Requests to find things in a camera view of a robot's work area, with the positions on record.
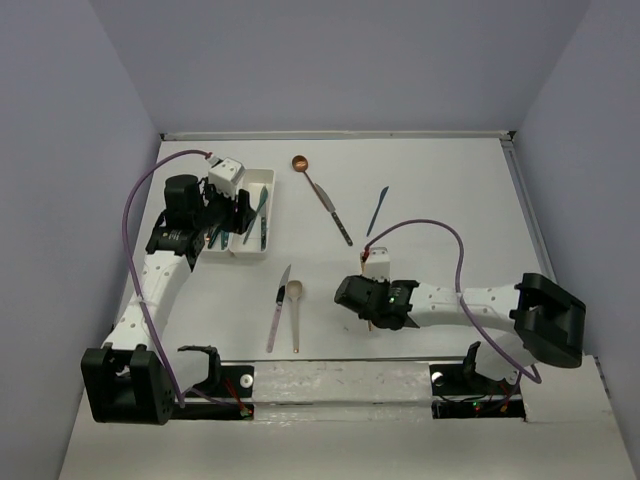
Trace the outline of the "steel knife green handle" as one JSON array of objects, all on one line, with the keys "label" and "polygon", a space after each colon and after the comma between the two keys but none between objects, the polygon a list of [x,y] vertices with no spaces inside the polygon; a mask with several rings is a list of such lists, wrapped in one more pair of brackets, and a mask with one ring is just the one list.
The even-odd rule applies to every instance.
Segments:
[{"label": "steel knife green handle", "polygon": [[260,224],[260,250],[265,251],[267,248],[267,237],[268,237],[268,217],[266,213],[261,215],[261,224]]}]

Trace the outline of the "steel knife pink handle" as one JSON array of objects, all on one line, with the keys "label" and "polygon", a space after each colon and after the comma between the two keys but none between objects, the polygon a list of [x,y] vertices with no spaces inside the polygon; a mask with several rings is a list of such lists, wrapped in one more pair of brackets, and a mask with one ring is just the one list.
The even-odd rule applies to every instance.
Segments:
[{"label": "steel knife pink handle", "polygon": [[285,297],[285,290],[286,290],[286,285],[289,281],[290,271],[291,271],[291,266],[287,266],[279,282],[279,286],[276,294],[276,306],[275,306],[273,318],[271,321],[269,336],[268,336],[267,345],[266,345],[267,353],[272,353],[274,349],[275,338],[276,338],[277,329],[279,326],[279,320],[281,317],[282,306],[283,306],[284,297]]}]

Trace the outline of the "beige plastic spoon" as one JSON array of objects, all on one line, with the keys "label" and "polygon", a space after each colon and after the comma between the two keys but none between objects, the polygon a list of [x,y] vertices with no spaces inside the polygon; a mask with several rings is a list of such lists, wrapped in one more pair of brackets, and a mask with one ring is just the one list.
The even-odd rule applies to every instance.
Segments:
[{"label": "beige plastic spoon", "polygon": [[290,280],[286,285],[286,295],[291,302],[291,331],[293,352],[299,353],[300,350],[300,309],[299,301],[303,294],[303,285],[299,280]]}]

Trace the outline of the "orange plastic knife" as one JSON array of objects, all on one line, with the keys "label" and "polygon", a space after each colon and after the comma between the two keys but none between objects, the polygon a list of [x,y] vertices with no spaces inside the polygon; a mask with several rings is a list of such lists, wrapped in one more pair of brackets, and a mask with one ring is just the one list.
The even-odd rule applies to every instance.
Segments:
[{"label": "orange plastic knife", "polygon": [[[365,270],[366,270],[366,260],[367,260],[367,257],[363,253],[361,255],[361,257],[360,257],[360,267],[361,267],[361,275],[363,275],[365,277],[366,277],[366,274],[365,274],[366,273],[365,272]],[[373,325],[372,325],[371,321],[367,321],[367,328],[368,328],[368,332],[372,332],[373,331]]]}]

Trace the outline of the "blue plastic knife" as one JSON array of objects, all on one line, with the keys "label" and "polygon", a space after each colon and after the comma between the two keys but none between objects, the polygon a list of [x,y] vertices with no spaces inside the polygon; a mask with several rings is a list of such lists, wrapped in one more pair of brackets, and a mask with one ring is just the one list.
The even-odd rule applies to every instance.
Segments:
[{"label": "blue plastic knife", "polygon": [[385,200],[385,197],[386,197],[388,191],[389,191],[389,186],[385,186],[385,187],[382,188],[382,190],[379,193],[379,197],[378,197],[378,201],[377,201],[377,204],[376,204],[376,208],[374,210],[374,213],[373,213],[373,215],[371,217],[371,220],[369,222],[369,225],[368,225],[368,228],[367,228],[367,231],[366,231],[366,237],[367,238],[371,235],[371,233],[372,233],[372,231],[374,229],[374,226],[376,224],[377,218],[379,216],[379,212],[381,210],[382,204],[383,204],[383,202]]}]

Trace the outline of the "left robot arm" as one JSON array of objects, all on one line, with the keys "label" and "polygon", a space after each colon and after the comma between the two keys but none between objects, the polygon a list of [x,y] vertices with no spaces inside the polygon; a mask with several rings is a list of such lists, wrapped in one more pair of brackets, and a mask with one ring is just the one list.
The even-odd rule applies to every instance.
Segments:
[{"label": "left robot arm", "polygon": [[128,305],[103,345],[87,349],[81,360],[92,416],[100,423],[164,425],[181,397],[201,397],[222,408],[225,401],[213,394],[230,391],[215,347],[161,351],[157,343],[207,231],[243,234],[255,219],[250,194],[240,176],[181,174],[166,180],[164,201]]}]

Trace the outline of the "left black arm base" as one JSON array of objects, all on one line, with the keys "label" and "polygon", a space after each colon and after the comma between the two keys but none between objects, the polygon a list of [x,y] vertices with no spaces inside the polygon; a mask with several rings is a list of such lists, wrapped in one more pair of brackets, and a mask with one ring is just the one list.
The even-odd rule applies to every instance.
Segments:
[{"label": "left black arm base", "polygon": [[218,381],[207,379],[191,387],[185,406],[177,402],[170,420],[245,421],[254,418],[255,368],[248,364],[222,365]]}]

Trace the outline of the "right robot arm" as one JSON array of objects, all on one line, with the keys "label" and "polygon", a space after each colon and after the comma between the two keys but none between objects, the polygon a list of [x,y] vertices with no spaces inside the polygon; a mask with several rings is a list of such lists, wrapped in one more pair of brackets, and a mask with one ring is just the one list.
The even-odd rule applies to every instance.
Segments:
[{"label": "right robot arm", "polygon": [[378,329],[474,328],[480,338],[460,368],[462,384],[473,392],[533,375],[537,364],[561,369],[582,364],[586,306],[541,274],[526,273],[514,285],[461,291],[351,275],[334,301]]}]

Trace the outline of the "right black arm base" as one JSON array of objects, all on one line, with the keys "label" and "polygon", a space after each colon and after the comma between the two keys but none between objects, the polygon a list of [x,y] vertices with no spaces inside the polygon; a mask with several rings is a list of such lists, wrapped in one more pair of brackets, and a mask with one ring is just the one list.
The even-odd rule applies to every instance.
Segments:
[{"label": "right black arm base", "polygon": [[429,373],[434,419],[526,418],[518,383],[469,377],[461,364],[431,364]]}]

